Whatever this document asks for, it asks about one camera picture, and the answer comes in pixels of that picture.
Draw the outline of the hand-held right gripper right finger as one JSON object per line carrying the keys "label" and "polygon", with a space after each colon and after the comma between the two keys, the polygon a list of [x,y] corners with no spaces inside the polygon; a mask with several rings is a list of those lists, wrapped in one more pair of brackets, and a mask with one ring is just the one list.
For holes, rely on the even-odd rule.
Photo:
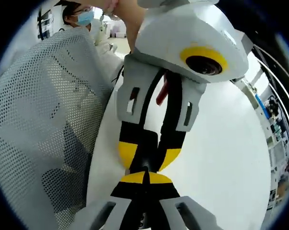
{"label": "hand-held right gripper right finger", "polygon": [[149,172],[146,223],[153,230],[216,230],[216,217],[189,196],[180,196],[172,181]]}

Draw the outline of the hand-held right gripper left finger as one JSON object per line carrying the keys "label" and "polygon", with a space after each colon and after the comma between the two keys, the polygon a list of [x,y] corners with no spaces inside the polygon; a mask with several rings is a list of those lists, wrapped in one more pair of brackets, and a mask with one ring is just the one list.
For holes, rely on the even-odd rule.
{"label": "hand-held right gripper left finger", "polygon": [[75,215],[76,230],[138,230],[144,221],[148,171],[124,176],[108,198]]}

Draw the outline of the person's left hand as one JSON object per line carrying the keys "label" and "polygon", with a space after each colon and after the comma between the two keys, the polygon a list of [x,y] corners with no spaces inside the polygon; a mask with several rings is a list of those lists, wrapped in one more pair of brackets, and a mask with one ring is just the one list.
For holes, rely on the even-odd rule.
{"label": "person's left hand", "polygon": [[147,9],[140,7],[136,0],[105,0],[103,9],[108,15],[117,16],[124,22],[132,53]]}

